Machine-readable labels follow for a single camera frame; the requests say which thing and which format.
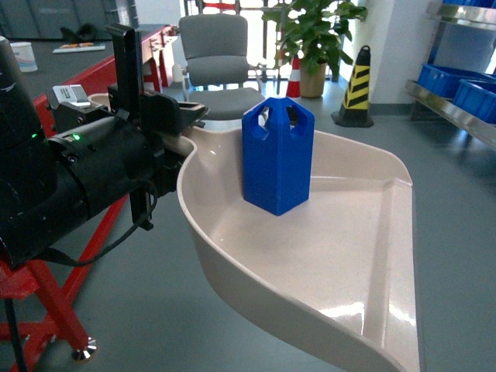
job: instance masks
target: plastic tray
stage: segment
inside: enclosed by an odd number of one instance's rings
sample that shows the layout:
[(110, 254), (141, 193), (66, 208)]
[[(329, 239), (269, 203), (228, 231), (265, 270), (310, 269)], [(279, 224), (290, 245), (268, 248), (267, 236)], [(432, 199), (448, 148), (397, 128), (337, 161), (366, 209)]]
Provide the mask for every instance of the plastic tray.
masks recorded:
[(496, 124), (496, 83), (462, 80), (453, 104), (484, 122)]
[(195, 149), (177, 196), (217, 294), (270, 334), (348, 372), (419, 372), (405, 165), (316, 131), (309, 200), (275, 216), (243, 200), (240, 129), (186, 136)]
[(456, 4), (465, 6), (480, 6), (482, 8), (494, 8), (494, 0), (443, 0), (444, 4)]
[(455, 97), (460, 86), (460, 80), (462, 79), (496, 82), (495, 77), (480, 72), (423, 64), (420, 77), (418, 78), (418, 85), (435, 95), (452, 99)]

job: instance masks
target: red metal stand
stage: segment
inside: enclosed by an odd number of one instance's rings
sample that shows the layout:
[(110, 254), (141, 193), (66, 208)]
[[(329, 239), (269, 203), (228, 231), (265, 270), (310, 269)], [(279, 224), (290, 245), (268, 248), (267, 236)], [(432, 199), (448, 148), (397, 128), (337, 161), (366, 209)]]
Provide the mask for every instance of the red metal stand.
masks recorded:
[(164, 52), (160, 52), (158, 57), (158, 68), (160, 70), (160, 76), (162, 77), (162, 86), (167, 88), (169, 86), (169, 82), (167, 81), (167, 72), (165, 71), (165, 62), (164, 62)]
[(225, 2), (203, 2), (205, 8), (216, 8), (220, 10), (236, 10), (234, 4), (227, 4)]
[[(151, 44), (150, 40), (162, 38), (165, 29), (167, 28), (143, 39), (144, 63), (153, 59), (153, 50), (148, 47)], [(157, 64), (155, 64), (155, 71), (158, 74)], [(116, 80), (115, 60), (114, 57), (109, 57), (64, 84), (81, 84), (86, 93), (91, 95), (107, 91), (107, 87), (114, 84)], [(154, 84), (154, 87), (160, 90), (159, 84)], [(53, 117), (47, 110), (47, 97), (42, 95), (33, 103), (46, 135), (50, 137), (56, 134), (53, 131)], [(90, 259), (101, 250), (126, 200), (127, 196), (110, 206), (81, 254), (80, 260)], [(47, 311), (41, 322), (20, 322), (18, 324), (20, 336), (29, 336), (23, 348), (29, 370), (34, 369), (48, 342), (54, 336), (67, 340), (75, 350), (83, 350), (88, 345), (88, 334), (74, 313), (71, 303), (76, 298), (90, 268), (91, 265), (74, 268), (61, 288), (43, 261), (31, 260), (18, 269), (10, 270), (7, 263), (0, 257), (0, 298), (23, 299), (35, 293)], [(9, 339), (9, 326), (5, 323), (0, 324), (0, 340)], [(11, 372), (16, 371), (18, 368), (14, 365)]]
[[(126, 200), (127, 197), (124, 197), (108, 209), (80, 260), (92, 258), (100, 251)], [(75, 315), (71, 303), (90, 268), (91, 265), (74, 268), (60, 288), (43, 261), (31, 260), (17, 270), (10, 270), (7, 263), (0, 260), (0, 298), (22, 299), (36, 293), (46, 308), (47, 314), (43, 321), (18, 324), (21, 337), (29, 336), (24, 346), (24, 357), (29, 370), (34, 369), (53, 336), (67, 340), (74, 350), (82, 350), (88, 345), (88, 334)], [(0, 339), (10, 339), (9, 327), (5, 323), (0, 324)], [(17, 370), (17, 366), (14, 366), (11, 372)]]
[(155, 91), (160, 91), (157, 62), (155, 62), (155, 58), (151, 57), (148, 64), (150, 65), (151, 73), (150, 75), (145, 75), (143, 80), (145, 83), (153, 83), (153, 89), (155, 89)]

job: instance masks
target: gray chair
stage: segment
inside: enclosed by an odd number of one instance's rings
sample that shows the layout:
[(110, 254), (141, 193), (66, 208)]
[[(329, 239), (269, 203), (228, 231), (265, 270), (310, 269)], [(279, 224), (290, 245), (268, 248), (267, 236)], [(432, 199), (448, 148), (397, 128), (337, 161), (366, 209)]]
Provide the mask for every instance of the gray chair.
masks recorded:
[[(241, 119), (245, 111), (264, 100), (258, 75), (258, 90), (243, 87), (248, 70), (255, 68), (246, 59), (246, 19), (222, 13), (190, 15), (180, 19), (179, 30), (188, 62), (183, 72), (189, 76), (190, 86), (204, 87), (202, 91), (192, 91), (188, 97), (183, 84), (184, 97), (210, 109), (205, 119)], [(228, 84), (237, 84), (238, 88), (227, 89)], [(222, 85), (224, 89), (209, 91), (209, 85)]]

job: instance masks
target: orange traffic cone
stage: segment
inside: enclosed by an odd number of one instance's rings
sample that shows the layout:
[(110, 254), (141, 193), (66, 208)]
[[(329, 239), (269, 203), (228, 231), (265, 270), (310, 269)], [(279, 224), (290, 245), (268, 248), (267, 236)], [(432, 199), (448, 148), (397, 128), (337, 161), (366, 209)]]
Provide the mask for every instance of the orange traffic cone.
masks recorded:
[(300, 59), (298, 57), (293, 57), (291, 62), (291, 75), (289, 75), (288, 80), (288, 90), (286, 91), (286, 97), (290, 98), (300, 98)]

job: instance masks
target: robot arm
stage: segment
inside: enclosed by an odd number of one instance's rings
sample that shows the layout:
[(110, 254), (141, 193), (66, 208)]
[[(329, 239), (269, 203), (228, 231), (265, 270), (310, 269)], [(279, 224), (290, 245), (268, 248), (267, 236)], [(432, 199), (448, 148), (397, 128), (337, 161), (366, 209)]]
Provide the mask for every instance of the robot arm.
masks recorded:
[(81, 126), (78, 110), (103, 108), (62, 104), (65, 118), (53, 108), (57, 128), (67, 130), (49, 139), (9, 42), (0, 39), (0, 255), (11, 267), (128, 193), (133, 221), (151, 229), (143, 218), (150, 216), (150, 192), (158, 198), (175, 191), (183, 157), (156, 133), (178, 136), (206, 108), (145, 91), (140, 35), (121, 25), (108, 31), (117, 70), (117, 85), (109, 87), (112, 110)]

